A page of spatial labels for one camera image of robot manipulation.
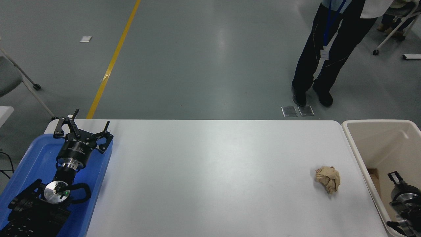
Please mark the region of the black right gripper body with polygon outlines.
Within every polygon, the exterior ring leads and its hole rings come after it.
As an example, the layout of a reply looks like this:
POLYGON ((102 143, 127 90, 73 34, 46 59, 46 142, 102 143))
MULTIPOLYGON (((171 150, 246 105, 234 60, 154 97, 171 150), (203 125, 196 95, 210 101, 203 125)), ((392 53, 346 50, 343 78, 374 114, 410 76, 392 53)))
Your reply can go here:
POLYGON ((421 192, 415 186, 408 185, 408 184, 395 184, 394 189, 391 191, 392 198, 398 198, 400 195, 403 194, 412 194, 420 196, 421 192))

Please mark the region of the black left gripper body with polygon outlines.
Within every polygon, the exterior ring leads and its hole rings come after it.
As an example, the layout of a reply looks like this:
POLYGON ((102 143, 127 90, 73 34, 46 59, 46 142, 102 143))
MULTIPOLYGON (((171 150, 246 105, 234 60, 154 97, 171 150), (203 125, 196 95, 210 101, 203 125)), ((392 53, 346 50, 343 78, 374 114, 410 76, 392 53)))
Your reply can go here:
POLYGON ((81 130, 79 137, 75 133, 68 133, 57 155, 57 162, 63 164, 68 159, 74 159, 79 162, 79 165, 86 165, 96 146, 93 133, 81 130))

